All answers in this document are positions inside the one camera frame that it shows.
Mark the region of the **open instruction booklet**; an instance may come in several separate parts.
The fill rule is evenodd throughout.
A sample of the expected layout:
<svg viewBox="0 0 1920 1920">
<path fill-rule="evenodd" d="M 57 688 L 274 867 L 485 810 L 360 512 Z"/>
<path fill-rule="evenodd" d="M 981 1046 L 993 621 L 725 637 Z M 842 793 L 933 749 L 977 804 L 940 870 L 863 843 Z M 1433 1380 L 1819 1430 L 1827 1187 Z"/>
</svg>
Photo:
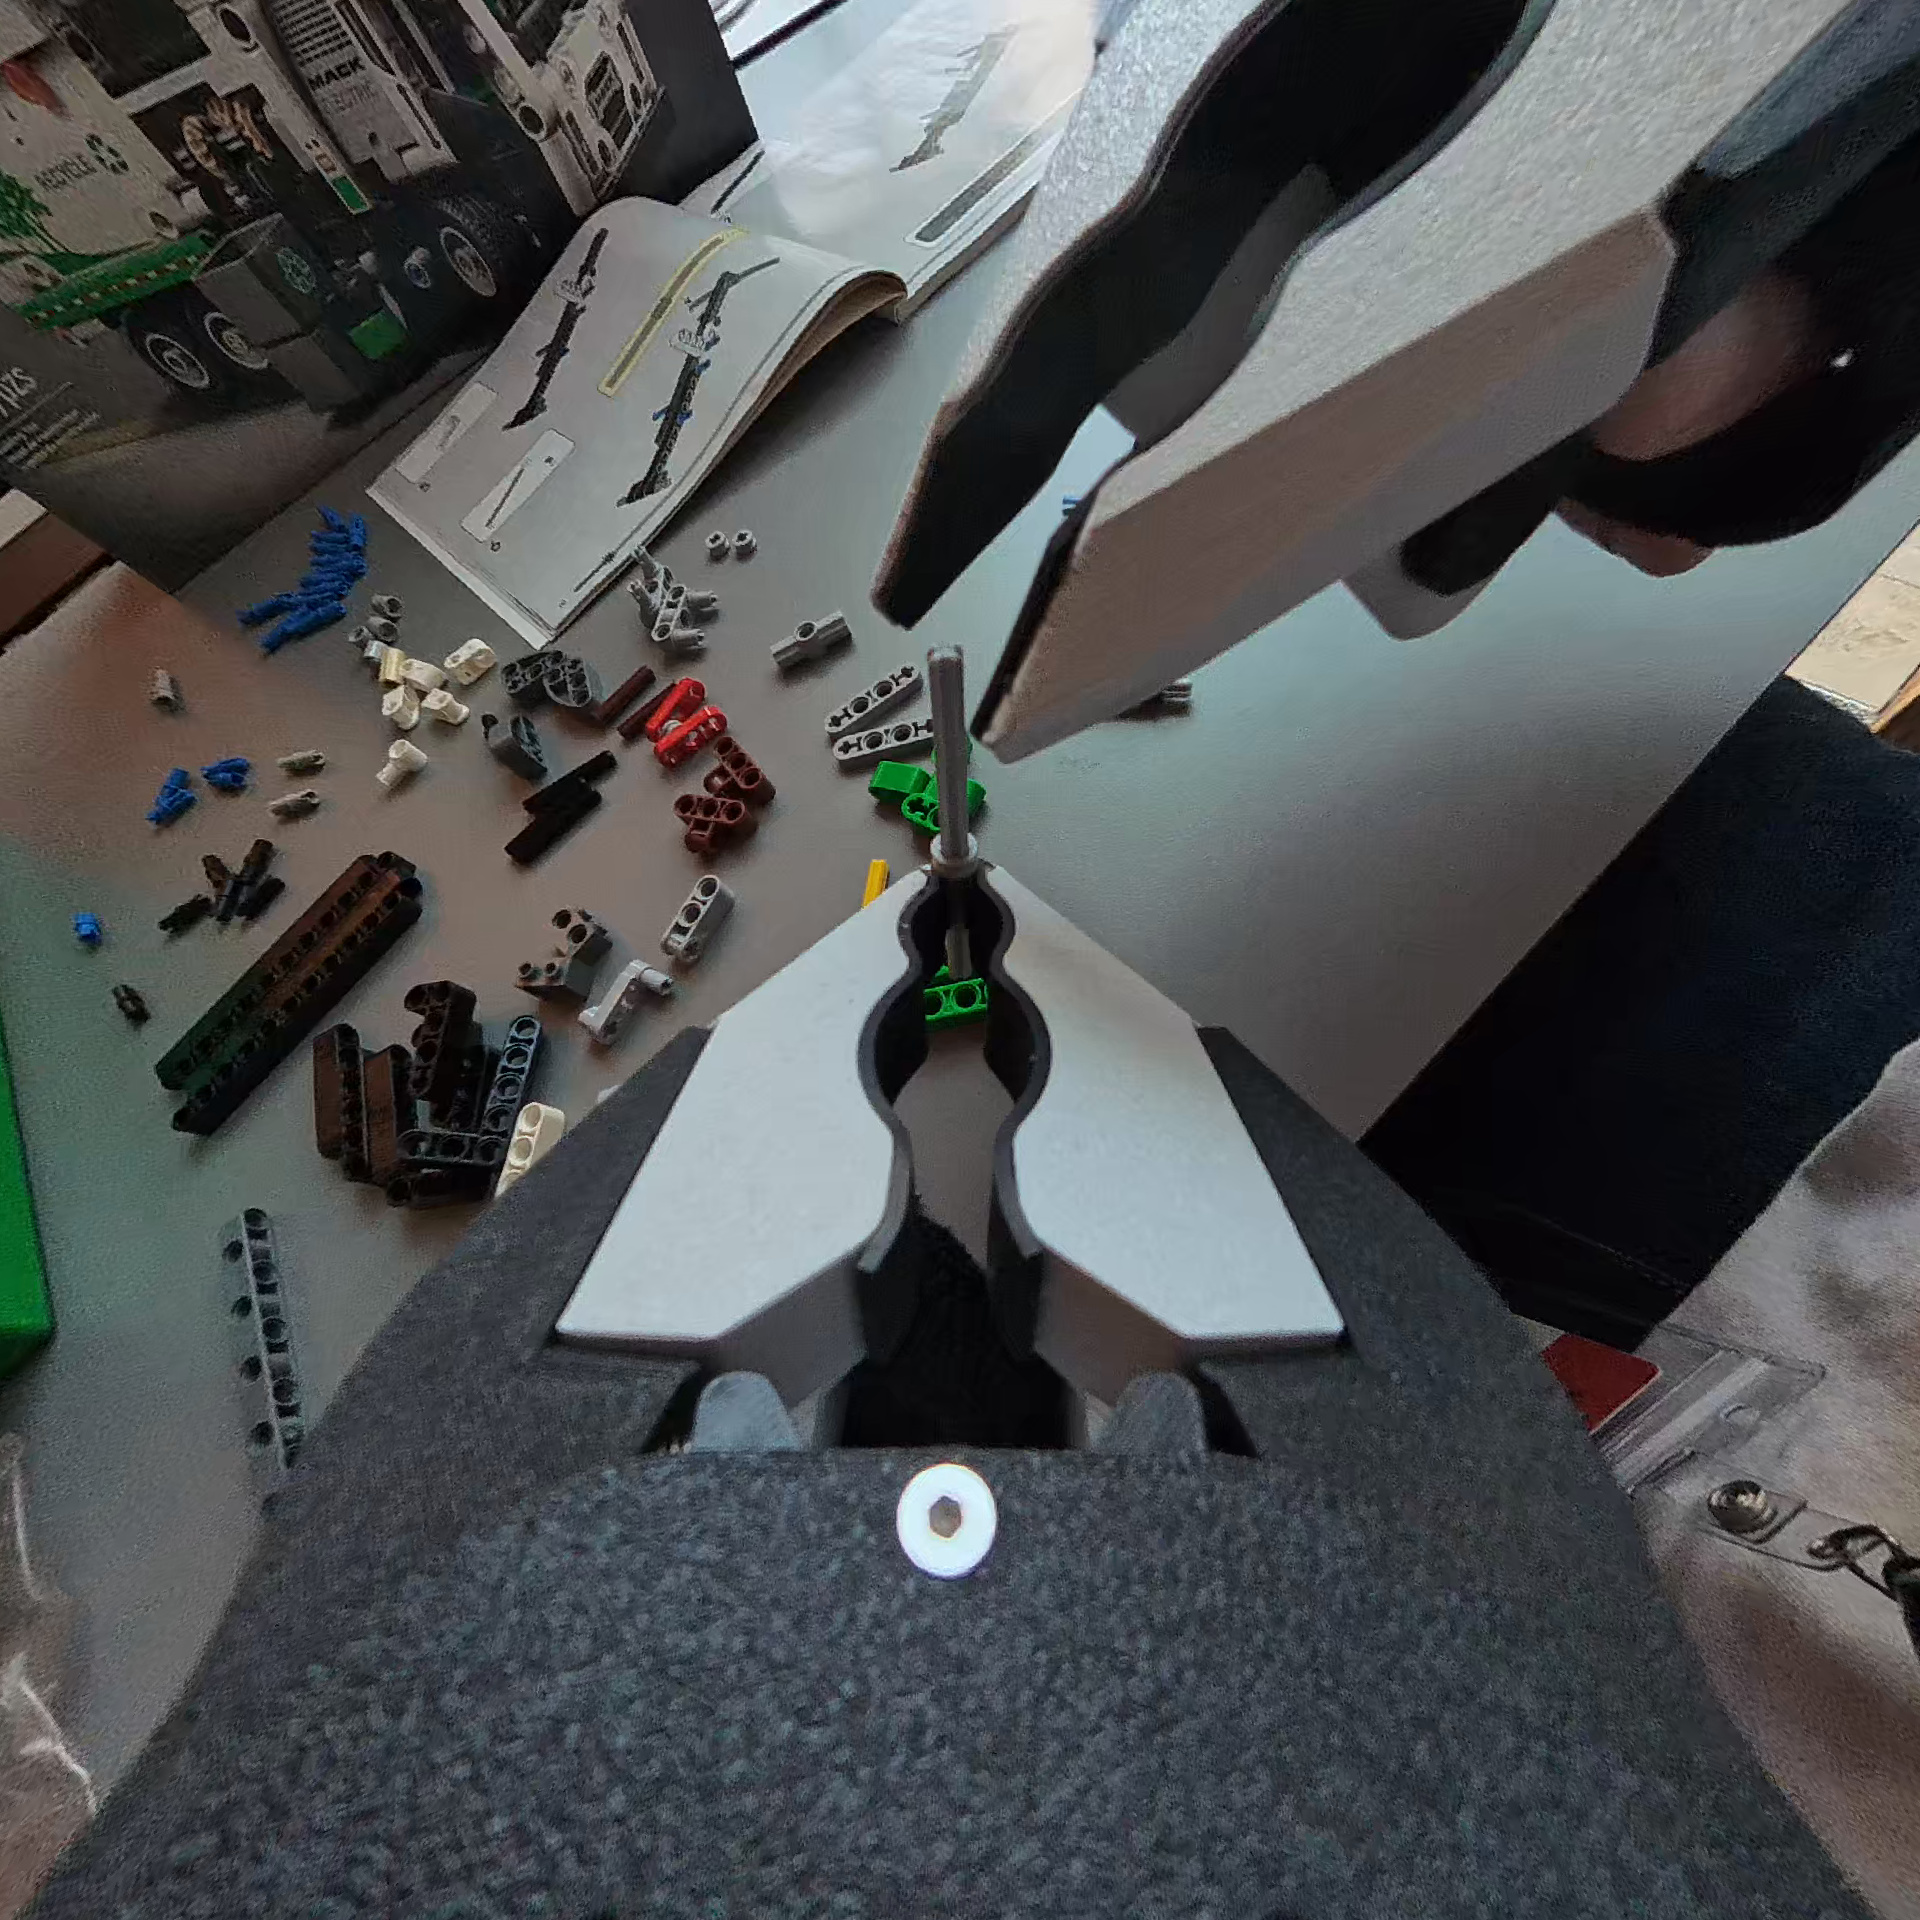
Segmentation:
<svg viewBox="0 0 1920 1920">
<path fill-rule="evenodd" d="M 1025 210 L 1105 4 L 820 16 L 776 53 L 776 121 L 683 204 L 586 220 L 370 500 L 535 644 L 692 500 L 853 324 L 905 322 Z"/>
</svg>

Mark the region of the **loose blue lego pins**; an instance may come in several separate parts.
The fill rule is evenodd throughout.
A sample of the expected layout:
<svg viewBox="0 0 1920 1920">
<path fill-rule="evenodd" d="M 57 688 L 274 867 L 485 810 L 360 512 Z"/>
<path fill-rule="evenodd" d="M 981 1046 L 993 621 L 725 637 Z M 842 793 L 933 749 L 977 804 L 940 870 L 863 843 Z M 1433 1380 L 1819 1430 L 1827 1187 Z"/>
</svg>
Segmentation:
<svg viewBox="0 0 1920 1920">
<path fill-rule="evenodd" d="M 173 825 L 201 800 L 201 793 L 239 798 L 249 789 L 251 773 L 249 756 L 221 756 L 203 763 L 197 773 L 178 766 L 160 781 L 144 821 L 152 827 Z"/>
</svg>

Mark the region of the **pile of black lego beams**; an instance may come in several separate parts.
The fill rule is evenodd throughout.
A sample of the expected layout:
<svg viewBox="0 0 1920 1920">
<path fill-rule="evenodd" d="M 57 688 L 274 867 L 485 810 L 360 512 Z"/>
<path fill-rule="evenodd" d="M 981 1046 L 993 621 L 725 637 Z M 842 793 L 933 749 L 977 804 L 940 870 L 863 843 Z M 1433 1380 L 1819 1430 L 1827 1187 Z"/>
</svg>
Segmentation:
<svg viewBox="0 0 1920 1920">
<path fill-rule="evenodd" d="M 308 1050 L 316 1147 L 349 1185 L 394 1209 L 477 1204 L 495 1196 L 521 1109 L 538 1093 L 544 1022 L 489 1024 L 455 981 L 415 986 L 407 1043 L 368 1046 L 352 1024 Z"/>
</svg>

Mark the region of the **long black lego beams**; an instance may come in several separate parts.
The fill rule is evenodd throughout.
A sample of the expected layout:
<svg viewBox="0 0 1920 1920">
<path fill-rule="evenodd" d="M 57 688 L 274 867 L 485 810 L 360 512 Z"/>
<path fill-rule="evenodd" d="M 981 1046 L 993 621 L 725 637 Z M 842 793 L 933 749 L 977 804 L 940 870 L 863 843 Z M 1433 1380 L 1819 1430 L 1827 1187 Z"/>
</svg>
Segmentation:
<svg viewBox="0 0 1920 1920">
<path fill-rule="evenodd" d="M 411 859 L 360 854 L 155 1062 L 183 1137 L 213 1137 L 418 923 Z"/>
</svg>

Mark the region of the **grey lego axle with bush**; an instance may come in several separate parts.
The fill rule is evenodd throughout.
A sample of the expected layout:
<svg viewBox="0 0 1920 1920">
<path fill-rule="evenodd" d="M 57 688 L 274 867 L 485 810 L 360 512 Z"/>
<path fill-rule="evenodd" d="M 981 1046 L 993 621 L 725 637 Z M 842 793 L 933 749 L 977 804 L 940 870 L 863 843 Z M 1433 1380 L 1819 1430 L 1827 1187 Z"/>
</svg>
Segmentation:
<svg viewBox="0 0 1920 1920">
<path fill-rule="evenodd" d="M 938 824 L 929 864 L 945 888 L 946 900 L 946 972 L 953 984 L 977 973 L 971 958 L 971 899 L 978 875 L 978 851 L 971 834 L 969 804 L 969 708 L 968 659 L 955 643 L 936 644 L 927 659 L 929 702 L 933 724 L 933 773 Z"/>
</svg>

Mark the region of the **clear plastic bag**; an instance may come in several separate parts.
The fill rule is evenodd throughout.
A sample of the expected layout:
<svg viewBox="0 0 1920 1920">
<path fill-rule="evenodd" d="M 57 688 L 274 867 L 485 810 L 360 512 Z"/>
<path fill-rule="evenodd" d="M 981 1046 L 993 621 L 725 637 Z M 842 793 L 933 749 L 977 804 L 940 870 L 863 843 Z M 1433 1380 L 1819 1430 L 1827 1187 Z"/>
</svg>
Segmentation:
<svg viewBox="0 0 1920 1920">
<path fill-rule="evenodd" d="M 2 1440 L 2 1843 L 5 1896 L 21 1898 L 98 1810 L 89 1770 L 64 1738 L 56 1694 L 73 1602 L 37 1573 L 25 1446 Z"/>
</svg>

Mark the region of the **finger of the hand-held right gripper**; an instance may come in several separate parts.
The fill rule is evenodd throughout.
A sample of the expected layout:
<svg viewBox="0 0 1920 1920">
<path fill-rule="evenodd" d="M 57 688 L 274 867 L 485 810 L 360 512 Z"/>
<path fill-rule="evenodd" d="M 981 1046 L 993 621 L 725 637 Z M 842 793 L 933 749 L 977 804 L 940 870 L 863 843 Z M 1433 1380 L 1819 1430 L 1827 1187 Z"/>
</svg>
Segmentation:
<svg viewBox="0 0 1920 1920">
<path fill-rule="evenodd" d="M 1551 8 L 1114 4 L 874 586 L 916 627 L 1101 405 L 1155 446 L 1237 369 L 1291 259 L 1436 154 Z"/>
<path fill-rule="evenodd" d="M 1491 102 L 1317 237 L 1223 384 L 1092 488 L 973 731 L 1138 704 L 1597 418 L 1642 373 L 1659 204 L 1849 8 L 1555 4 Z"/>
</svg>

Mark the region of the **long dark grey lego beam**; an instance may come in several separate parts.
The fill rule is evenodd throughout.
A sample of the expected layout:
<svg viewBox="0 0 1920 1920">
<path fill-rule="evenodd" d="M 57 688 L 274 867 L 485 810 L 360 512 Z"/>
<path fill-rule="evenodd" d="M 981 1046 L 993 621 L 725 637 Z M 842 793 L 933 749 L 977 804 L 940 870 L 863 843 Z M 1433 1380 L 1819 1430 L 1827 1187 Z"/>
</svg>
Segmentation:
<svg viewBox="0 0 1920 1920">
<path fill-rule="evenodd" d="M 255 1489 L 268 1497 L 299 1460 L 308 1406 L 293 1294 L 265 1209 L 244 1206 L 224 1225 L 218 1282 L 239 1437 Z"/>
</svg>

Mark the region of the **clear badge holder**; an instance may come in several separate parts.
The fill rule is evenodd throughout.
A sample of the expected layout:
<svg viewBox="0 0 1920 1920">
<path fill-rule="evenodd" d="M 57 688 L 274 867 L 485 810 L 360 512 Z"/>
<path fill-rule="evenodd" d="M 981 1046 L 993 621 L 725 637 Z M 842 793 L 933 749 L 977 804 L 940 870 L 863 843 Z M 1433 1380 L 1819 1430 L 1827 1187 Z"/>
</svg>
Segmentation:
<svg viewBox="0 0 1920 1920">
<path fill-rule="evenodd" d="M 1636 1352 L 1560 1332 L 1544 1341 L 1541 1363 L 1632 1497 L 1703 1464 L 1739 1457 L 1827 1378 L 1817 1363 L 1680 1326 L 1656 1328 Z"/>
</svg>

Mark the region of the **metal badge clip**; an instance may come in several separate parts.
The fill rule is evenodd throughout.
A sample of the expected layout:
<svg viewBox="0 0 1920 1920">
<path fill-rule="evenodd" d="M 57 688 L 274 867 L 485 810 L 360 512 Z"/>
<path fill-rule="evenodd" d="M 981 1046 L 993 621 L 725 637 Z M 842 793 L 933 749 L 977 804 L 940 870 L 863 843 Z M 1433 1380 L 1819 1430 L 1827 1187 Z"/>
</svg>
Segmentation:
<svg viewBox="0 0 1920 1920">
<path fill-rule="evenodd" d="M 1808 1573 L 1849 1576 L 1916 1614 L 1916 1553 L 1877 1522 L 1843 1520 L 1757 1480 L 1716 1483 L 1707 1493 L 1707 1520 L 1732 1545 Z"/>
</svg>

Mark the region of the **short black lego beams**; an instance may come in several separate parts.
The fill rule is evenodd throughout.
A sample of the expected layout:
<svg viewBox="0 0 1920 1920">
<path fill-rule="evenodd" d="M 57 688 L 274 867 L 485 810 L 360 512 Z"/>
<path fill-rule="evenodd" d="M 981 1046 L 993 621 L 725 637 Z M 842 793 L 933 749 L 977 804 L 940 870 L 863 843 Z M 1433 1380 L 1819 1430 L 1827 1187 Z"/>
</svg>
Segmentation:
<svg viewBox="0 0 1920 1920">
<path fill-rule="evenodd" d="M 535 867 L 604 804 L 604 785 L 617 770 L 613 752 L 599 752 L 541 785 L 527 803 L 527 824 L 503 848 L 516 869 Z"/>
</svg>

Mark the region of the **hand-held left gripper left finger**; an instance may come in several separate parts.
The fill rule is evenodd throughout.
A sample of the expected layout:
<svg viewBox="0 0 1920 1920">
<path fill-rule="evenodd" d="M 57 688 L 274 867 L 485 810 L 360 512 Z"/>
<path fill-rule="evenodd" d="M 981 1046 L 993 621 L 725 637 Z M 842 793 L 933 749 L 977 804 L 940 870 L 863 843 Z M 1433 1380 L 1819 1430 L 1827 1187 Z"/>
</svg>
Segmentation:
<svg viewBox="0 0 1920 1920">
<path fill-rule="evenodd" d="M 563 1344 L 765 1376 L 804 1401 L 897 1337 L 922 875 L 725 1010 L 560 1309 Z"/>
</svg>

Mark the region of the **light grey lego crank piece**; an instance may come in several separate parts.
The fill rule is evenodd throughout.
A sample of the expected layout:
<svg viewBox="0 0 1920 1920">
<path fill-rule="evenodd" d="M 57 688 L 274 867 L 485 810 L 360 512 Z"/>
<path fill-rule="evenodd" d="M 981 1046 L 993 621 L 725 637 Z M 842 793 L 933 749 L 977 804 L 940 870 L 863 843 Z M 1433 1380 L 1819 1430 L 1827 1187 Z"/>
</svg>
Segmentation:
<svg viewBox="0 0 1920 1920">
<path fill-rule="evenodd" d="M 672 973 L 634 958 L 613 973 L 608 986 L 578 1013 L 578 1026 L 587 1043 L 608 1050 L 617 1044 L 642 1005 L 672 1002 L 676 981 Z"/>
</svg>

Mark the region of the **small black lego pins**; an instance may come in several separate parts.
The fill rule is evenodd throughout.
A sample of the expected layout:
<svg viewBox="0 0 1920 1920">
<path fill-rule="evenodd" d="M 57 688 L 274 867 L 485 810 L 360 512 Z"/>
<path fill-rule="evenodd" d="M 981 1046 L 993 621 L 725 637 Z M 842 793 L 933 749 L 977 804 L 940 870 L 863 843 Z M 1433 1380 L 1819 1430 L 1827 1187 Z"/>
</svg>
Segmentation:
<svg viewBox="0 0 1920 1920">
<path fill-rule="evenodd" d="M 159 932 L 176 940 L 203 923 L 257 923 L 287 892 L 287 881 L 274 869 L 277 857 L 279 848 L 268 836 L 257 838 L 233 864 L 213 853 L 203 854 L 201 892 L 163 914 L 155 923 Z"/>
</svg>

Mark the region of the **green flat box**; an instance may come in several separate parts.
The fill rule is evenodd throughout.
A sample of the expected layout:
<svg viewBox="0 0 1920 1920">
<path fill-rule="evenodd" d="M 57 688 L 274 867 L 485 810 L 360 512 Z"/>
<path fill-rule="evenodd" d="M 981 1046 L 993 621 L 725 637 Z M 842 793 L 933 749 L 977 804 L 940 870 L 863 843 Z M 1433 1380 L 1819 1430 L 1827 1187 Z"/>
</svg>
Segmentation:
<svg viewBox="0 0 1920 1920">
<path fill-rule="evenodd" d="M 56 1337 L 57 1316 L 34 1209 L 27 1146 L 2 1041 L 2 1380 L 21 1374 Z"/>
</svg>

